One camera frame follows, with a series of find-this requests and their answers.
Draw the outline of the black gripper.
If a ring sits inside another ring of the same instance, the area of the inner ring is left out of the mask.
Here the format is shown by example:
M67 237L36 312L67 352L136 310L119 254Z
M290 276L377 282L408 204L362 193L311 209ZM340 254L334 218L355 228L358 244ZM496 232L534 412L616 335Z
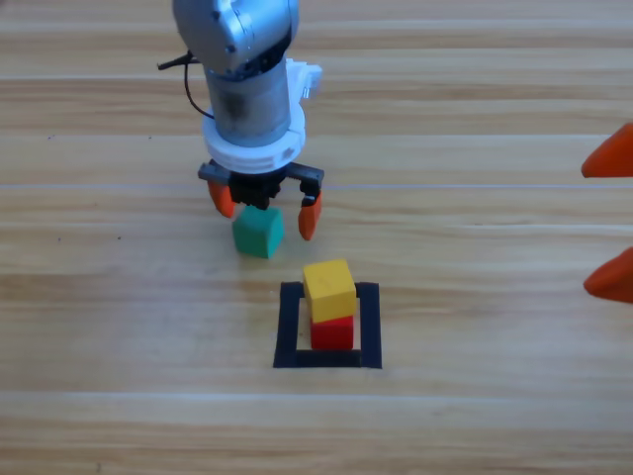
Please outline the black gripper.
M233 217L235 204L243 203L258 209L267 209L270 200L280 192L281 183L286 178L299 180L300 190L305 197L298 217L298 228L304 240L313 238L322 209L320 191L323 170L290 162L272 172L246 174L229 171L211 160L200 166L198 177L208 183L217 211L229 219Z

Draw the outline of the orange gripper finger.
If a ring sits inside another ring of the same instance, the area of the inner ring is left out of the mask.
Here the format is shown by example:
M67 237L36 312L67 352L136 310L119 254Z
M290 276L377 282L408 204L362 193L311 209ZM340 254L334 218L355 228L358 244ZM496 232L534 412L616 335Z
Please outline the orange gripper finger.
M606 139L582 165L584 178L633 177L633 126L624 124Z
M596 298L621 303L633 302L633 250L631 247L598 267L584 282Z

